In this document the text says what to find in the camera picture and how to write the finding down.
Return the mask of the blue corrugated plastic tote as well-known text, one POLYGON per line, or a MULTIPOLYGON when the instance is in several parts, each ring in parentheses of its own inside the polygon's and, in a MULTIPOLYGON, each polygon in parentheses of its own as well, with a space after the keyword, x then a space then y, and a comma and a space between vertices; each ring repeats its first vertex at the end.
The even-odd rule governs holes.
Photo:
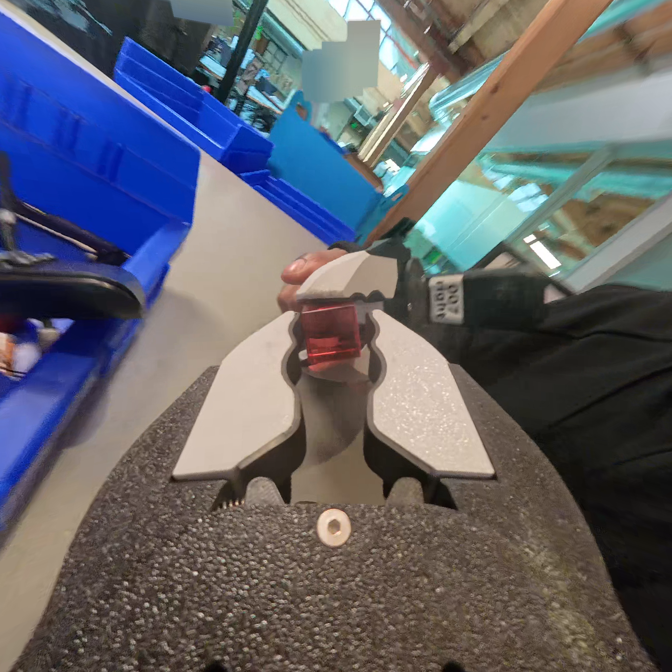
POLYGON ((294 93, 269 134, 273 145, 267 168, 334 216, 365 241, 390 210, 408 193, 373 185, 355 165, 357 153, 344 153, 311 124, 312 106, 301 90, 294 93))

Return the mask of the wooden post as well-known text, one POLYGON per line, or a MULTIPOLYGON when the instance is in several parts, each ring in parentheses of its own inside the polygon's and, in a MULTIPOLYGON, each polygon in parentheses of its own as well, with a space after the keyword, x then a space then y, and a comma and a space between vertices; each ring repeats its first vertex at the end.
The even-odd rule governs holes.
POLYGON ((418 221, 426 214, 609 4, 548 1, 411 176, 407 193, 366 244, 387 234, 401 218, 418 221))

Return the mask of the black remote control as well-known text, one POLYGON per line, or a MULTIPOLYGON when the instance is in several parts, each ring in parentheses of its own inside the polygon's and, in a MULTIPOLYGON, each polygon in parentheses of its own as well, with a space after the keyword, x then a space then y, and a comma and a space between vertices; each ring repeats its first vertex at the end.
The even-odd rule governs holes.
POLYGON ((1 314, 25 319, 138 319, 146 296, 123 267, 49 261, 1 265, 1 314))

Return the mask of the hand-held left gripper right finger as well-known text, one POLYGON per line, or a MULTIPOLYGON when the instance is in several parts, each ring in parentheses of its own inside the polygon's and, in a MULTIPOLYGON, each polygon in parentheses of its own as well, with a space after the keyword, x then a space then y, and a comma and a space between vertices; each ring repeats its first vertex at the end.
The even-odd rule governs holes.
POLYGON ((496 478, 448 361, 381 309, 370 313, 367 327, 365 461, 384 486, 414 478, 426 497, 436 497, 444 479, 496 478))

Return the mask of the black pole stand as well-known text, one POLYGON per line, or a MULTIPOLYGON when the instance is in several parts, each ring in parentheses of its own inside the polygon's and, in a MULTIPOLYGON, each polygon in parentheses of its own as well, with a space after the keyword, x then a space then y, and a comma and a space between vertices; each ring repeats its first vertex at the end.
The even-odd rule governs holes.
POLYGON ((216 98, 222 104, 225 104, 233 85, 235 84, 240 66, 247 53, 251 40, 256 33, 259 22, 268 5, 268 1, 252 1, 247 11, 245 22, 239 34, 238 42, 231 53, 227 63, 226 71, 220 81, 216 98))

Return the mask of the black marker pen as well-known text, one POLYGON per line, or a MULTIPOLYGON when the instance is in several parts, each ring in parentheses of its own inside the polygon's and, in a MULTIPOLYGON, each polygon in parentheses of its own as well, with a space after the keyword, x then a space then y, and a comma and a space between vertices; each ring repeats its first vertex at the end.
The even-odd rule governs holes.
POLYGON ((84 252, 90 261, 122 266, 131 258, 131 255, 110 241, 82 229, 69 220, 46 213, 20 200, 12 206, 12 211, 17 219, 75 246, 84 252))

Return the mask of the red translucent cube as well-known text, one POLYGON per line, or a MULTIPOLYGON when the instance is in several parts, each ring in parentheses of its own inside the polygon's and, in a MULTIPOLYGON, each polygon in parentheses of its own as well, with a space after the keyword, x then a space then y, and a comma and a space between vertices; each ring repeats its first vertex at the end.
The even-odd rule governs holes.
POLYGON ((309 304, 300 313, 307 365, 338 364, 362 354, 357 307, 353 302, 309 304))

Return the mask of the person's right hand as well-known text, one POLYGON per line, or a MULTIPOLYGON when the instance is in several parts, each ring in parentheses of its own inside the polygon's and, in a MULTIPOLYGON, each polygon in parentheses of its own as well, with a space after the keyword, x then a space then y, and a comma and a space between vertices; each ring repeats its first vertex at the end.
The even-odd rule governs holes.
POLYGON ((322 266, 348 254, 347 251, 334 248, 307 253, 298 257, 281 273, 283 288, 277 297, 277 304, 282 313, 296 312, 298 302, 296 294, 303 283, 322 266))

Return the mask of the person's black jacket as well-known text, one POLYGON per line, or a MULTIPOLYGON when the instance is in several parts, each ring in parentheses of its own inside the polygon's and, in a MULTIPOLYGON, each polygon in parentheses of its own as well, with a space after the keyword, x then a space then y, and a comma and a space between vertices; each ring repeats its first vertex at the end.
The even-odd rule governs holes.
POLYGON ((530 436, 583 511, 633 630, 671 670, 671 292, 604 284, 533 331, 429 340, 530 436))

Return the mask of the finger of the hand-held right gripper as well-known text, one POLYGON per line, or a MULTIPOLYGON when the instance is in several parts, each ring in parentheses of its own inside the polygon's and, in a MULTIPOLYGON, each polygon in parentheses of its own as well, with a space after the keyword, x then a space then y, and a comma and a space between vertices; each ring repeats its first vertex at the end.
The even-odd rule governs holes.
MULTIPOLYGON (((300 313, 302 309, 308 305, 310 304, 302 305, 300 307, 300 313)), ((357 307, 362 342, 361 356, 357 359, 340 362, 338 364, 309 366, 307 365, 305 341, 300 327, 300 334, 302 336, 302 365, 304 365, 304 367, 307 369, 308 374, 314 376, 315 378, 321 378, 335 382, 359 382, 361 380, 366 381, 368 379, 368 345, 372 339, 372 327, 368 323, 368 318, 370 317, 372 311, 383 308, 384 304, 355 304, 355 306, 357 307)))
POLYGON ((347 253, 318 268, 296 293, 299 305, 383 303, 394 297, 399 281, 396 259, 367 251, 347 253))

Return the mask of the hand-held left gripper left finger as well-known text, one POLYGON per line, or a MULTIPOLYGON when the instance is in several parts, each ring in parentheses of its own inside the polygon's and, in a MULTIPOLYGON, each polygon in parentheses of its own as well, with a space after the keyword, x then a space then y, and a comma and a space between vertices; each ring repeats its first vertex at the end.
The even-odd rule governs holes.
POLYGON ((296 385, 298 314, 283 313, 223 359, 173 468, 174 481, 225 481, 234 498, 257 477, 290 499, 307 451, 296 385))

